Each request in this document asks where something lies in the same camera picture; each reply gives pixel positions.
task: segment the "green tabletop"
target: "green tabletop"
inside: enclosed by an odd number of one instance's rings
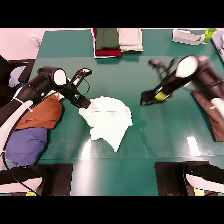
[[[144,30],[142,54],[96,60],[90,30],[45,33],[31,77],[45,65],[62,67],[68,77],[82,67],[90,68],[87,97],[117,98],[132,112],[133,126],[115,153],[106,141],[91,141],[90,128],[78,108],[62,101],[62,119],[50,131],[39,163],[74,163],[71,195],[158,195],[156,161],[209,160],[224,168],[224,143],[214,142],[207,116],[189,91],[178,90],[164,104],[139,105],[141,92],[159,83],[147,65],[151,58],[168,64],[174,56],[207,55],[224,74],[212,42],[190,46],[171,39],[172,30]],[[80,91],[86,88],[83,83]]]

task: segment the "pile of clothes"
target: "pile of clothes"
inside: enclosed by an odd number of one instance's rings
[[[62,114],[58,95],[46,98],[29,111],[17,124],[6,146],[6,159],[15,166],[34,165]]]
[[[121,57],[122,53],[142,52],[140,28],[92,28],[95,58]]]

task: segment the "orange-brown cloth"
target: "orange-brown cloth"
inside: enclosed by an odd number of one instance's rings
[[[200,92],[194,91],[193,95],[208,115],[215,140],[217,142],[224,141],[224,119],[222,115]]]
[[[33,108],[19,121],[16,129],[47,128],[53,129],[62,114],[62,105],[56,96],[50,96]]]

